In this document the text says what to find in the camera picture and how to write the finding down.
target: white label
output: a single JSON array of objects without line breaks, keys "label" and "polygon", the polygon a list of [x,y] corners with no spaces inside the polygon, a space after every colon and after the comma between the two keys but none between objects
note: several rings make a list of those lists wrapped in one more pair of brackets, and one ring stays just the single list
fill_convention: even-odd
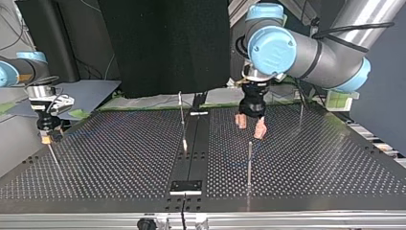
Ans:
[{"label": "white label", "polygon": [[45,110],[45,105],[31,105],[33,110]]}]

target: vertical metal pin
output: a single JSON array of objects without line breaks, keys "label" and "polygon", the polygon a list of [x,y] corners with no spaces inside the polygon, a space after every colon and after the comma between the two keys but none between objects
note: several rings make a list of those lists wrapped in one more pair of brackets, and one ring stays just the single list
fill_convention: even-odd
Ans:
[{"label": "vertical metal pin", "polygon": [[252,156],[253,156],[253,143],[248,143],[248,193],[251,193],[251,163],[252,163]]},{"label": "vertical metal pin", "polygon": [[54,152],[54,148],[52,148],[51,144],[48,144],[47,146],[48,146],[48,149],[50,149],[52,158],[54,158],[55,163],[59,166],[59,162],[57,161],[57,158],[56,158],[56,155]]},{"label": "vertical metal pin", "polygon": [[304,117],[304,105],[301,104],[301,120],[299,121],[299,126],[300,127],[302,126],[303,117]]},{"label": "vertical metal pin", "polygon": [[183,100],[182,100],[182,92],[179,91],[178,94],[179,98],[179,106],[180,106],[180,117],[181,117],[181,124],[182,124],[182,143],[183,143],[183,150],[187,151],[188,150],[188,142],[186,141],[186,129],[185,129],[185,116],[183,113]]}]

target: metal bracket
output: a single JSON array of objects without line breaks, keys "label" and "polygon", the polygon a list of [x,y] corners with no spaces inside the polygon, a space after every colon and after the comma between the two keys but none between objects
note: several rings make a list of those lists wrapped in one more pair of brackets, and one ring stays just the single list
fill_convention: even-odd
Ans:
[{"label": "metal bracket", "polygon": [[172,181],[169,193],[171,196],[200,196],[202,195],[202,181]]}]

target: cable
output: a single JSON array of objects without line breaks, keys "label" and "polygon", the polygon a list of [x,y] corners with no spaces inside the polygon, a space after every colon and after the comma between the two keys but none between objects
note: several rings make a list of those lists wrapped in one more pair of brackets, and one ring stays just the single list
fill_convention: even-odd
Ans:
[{"label": "cable", "polygon": [[297,79],[295,79],[294,81],[296,82],[296,87],[298,87],[299,89],[299,96],[301,97],[301,102],[304,105],[304,107],[308,109],[307,102],[305,99],[305,92],[303,91],[299,81]]},{"label": "cable", "polygon": [[304,6],[302,7],[301,22],[304,23],[305,17],[305,7],[307,6],[307,0],[304,1]]},{"label": "cable", "polygon": [[56,81],[56,80],[58,80],[58,79],[59,79],[59,76],[50,76],[50,77],[43,78],[43,79],[40,79],[40,80],[35,80],[35,81],[33,81],[33,82],[30,82],[30,83],[26,84],[26,86],[24,87],[24,89],[26,90],[28,87],[32,86],[33,84],[43,83],[43,82],[44,82],[44,83],[47,83],[47,82]]},{"label": "cable", "polygon": [[109,62],[108,65],[107,65],[107,69],[105,70],[105,73],[104,73],[104,80],[105,80],[105,81],[107,80],[108,70],[110,69],[111,63],[113,63],[113,59],[114,59],[115,56],[116,56],[116,54],[114,54],[114,55],[111,57],[110,62]]},{"label": "cable", "polygon": [[21,33],[20,33],[20,35],[18,36],[18,38],[17,38],[12,44],[10,44],[10,45],[8,45],[8,46],[5,46],[5,47],[3,47],[3,48],[0,48],[0,51],[4,51],[4,50],[6,50],[6,49],[9,49],[11,46],[17,44],[17,42],[21,39],[21,37],[23,36],[23,34],[24,34],[24,27],[22,26],[22,27],[21,27]]},{"label": "cable", "polygon": [[319,89],[317,89],[316,85],[314,85],[314,84],[313,84],[313,88],[314,88],[314,90],[316,90],[317,96],[319,97],[320,101],[322,101],[322,104],[326,107],[326,100],[322,99]]},{"label": "cable", "polygon": [[16,116],[17,116],[17,115],[12,115],[12,116],[10,116],[10,118],[6,118],[6,119],[0,121],[0,124],[5,123],[6,121],[8,121],[8,120],[10,120],[10,119],[12,119],[12,118],[14,118],[14,117],[16,117]]},{"label": "cable", "polygon": [[60,88],[60,92],[59,92],[59,93],[56,95],[56,97],[52,100],[51,104],[48,106],[48,108],[47,108],[47,110],[46,110],[46,113],[49,113],[49,112],[50,112],[52,106],[54,106],[56,100],[62,95],[62,93],[63,93],[63,88]]},{"label": "cable", "polygon": [[394,25],[395,25],[394,22],[384,22],[384,23],[378,23],[378,24],[364,24],[364,25],[358,25],[358,26],[337,27],[337,28],[332,28],[332,29],[328,29],[328,30],[316,33],[313,35],[313,38],[322,39],[322,38],[326,37],[327,35],[330,35],[333,33],[338,33],[338,32],[350,32],[350,31],[356,31],[356,30],[390,28]]},{"label": "cable", "polygon": [[96,76],[96,75],[94,75],[93,73],[90,72],[90,74],[91,74],[92,76],[94,76],[94,77],[96,77],[96,78],[98,78],[98,79],[100,79],[100,80],[102,79],[102,73],[101,73],[96,67],[94,67],[94,66],[92,66],[92,65],[90,65],[90,64],[88,64],[88,63],[86,63],[86,62],[84,62],[83,60],[81,60],[81,59],[79,59],[79,58],[77,58],[77,57],[75,57],[75,60],[76,60],[77,62],[79,62],[80,64],[84,65],[85,67],[87,67],[88,69],[94,70],[94,71],[98,74],[98,76]]},{"label": "cable", "polygon": [[100,9],[97,9],[97,8],[93,7],[92,5],[88,4],[84,0],[80,0],[80,2],[82,2],[84,5],[88,6],[89,8],[91,8],[91,9],[97,11],[97,12],[102,12]]},{"label": "cable", "polygon": [[244,58],[249,59],[249,56],[248,56],[248,54],[247,54],[247,48],[244,46],[244,39],[245,39],[245,35],[243,35],[243,36],[237,38],[235,46],[236,46],[237,52],[238,52],[241,56],[243,56]]},{"label": "cable", "polygon": [[[16,36],[19,36],[19,33],[14,29],[14,27],[10,24],[10,22],[7,20],[7,18],[5,16],[3,16],[1,13],[0,13],[0,16],[3,18],[4,22],[6,22],[6,24],[9,26],[9,28],[14,32],[14,34]],[[31,44],[29,44],[29,42],[27,42],[22,37],[21,37],[21,41],[24,42],[24,44],[31,46]]]}]

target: black panel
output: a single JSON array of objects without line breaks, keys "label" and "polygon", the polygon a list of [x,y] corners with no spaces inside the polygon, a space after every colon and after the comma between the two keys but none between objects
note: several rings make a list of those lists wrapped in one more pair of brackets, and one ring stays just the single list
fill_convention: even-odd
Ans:
[{"label": "black panel", "polygon": [[38,51],[44,52],[51,75],[62,82],[79,80],[69,38],[63,26],[59,5],[52,0],[17,1],[18,8],[30,28]]},{"label": "black panel", "polygon": [[100,0],[127,97],[199,92],[230,77],[229,16],[220,0]]}]

